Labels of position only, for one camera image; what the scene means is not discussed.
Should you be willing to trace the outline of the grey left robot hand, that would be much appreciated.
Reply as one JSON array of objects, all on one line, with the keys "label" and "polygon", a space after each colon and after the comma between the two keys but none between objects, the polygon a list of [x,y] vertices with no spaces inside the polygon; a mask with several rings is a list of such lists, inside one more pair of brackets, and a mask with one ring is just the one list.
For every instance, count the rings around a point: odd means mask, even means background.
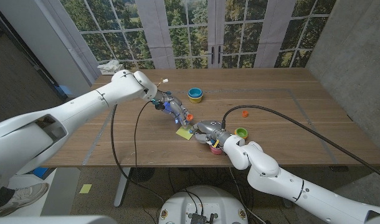
[{"label": "grey left robot hand", "polygon": [[170,94],[170,92],[157,91],[154,98],[151,99],[157,110],[161,110],[164,113],[170,114],[176,124],[180,124],[182,127],[186,128],[189,125],[187,116],[189,111],[183,105],[183,102]]}]

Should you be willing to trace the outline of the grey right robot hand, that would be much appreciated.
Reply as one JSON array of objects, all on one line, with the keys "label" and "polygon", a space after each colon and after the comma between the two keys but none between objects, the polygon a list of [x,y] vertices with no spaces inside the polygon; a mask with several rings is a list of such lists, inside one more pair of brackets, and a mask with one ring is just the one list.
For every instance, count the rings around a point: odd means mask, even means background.
[{"label": "grey right robot hand", "polygon": [[216,147],[223,146],[225,141],[232,134],[222,128],[222,124],[218,121],[205,120],[194,124],[189,133],[195,135],[198,142]]}]

